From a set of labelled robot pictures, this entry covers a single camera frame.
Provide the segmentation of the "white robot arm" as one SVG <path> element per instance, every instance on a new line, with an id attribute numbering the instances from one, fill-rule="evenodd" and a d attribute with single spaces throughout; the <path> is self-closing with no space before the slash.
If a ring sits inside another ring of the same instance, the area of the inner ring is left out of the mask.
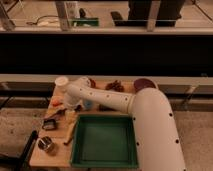
<path id="1" fill-rule="evenodd" d="M 174 115 L 168 98 L 156 88 L 136 94 L 90 87 L 87 77 L 70 82 L 64 105 L 73 110 L 87 99 L 129 114 L 133 119 L 140 171 L 186 171 Z"/>

